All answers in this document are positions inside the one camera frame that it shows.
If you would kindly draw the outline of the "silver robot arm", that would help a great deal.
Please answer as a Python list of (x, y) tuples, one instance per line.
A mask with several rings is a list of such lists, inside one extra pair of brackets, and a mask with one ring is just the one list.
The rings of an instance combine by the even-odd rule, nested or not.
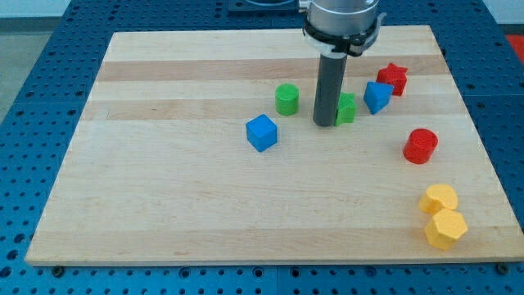
[(386, 17), (378, 4), (378, 0), (299, 0), (302, 34), (324, 57), (359, 57), (375, 43)]

